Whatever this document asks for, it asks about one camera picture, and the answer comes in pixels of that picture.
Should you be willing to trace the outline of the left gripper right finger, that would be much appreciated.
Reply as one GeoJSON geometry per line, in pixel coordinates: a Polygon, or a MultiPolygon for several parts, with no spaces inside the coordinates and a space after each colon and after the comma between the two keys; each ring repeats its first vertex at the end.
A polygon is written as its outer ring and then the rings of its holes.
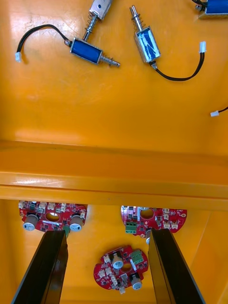
{"type": "Polygon", "coordinates": [[[148,259],[156,303],[205,303],[183,254],[168,229],[151,230],[148,259]]]}

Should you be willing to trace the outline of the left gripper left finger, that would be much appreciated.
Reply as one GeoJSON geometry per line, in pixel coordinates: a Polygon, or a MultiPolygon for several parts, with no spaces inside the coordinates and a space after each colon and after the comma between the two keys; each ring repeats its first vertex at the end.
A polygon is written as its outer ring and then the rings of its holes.
{"type": "Polygon", "coordinates": [[[47,231],[22,278],[13,304],[58,304],[68,261],[65,231],[47,231]]]}

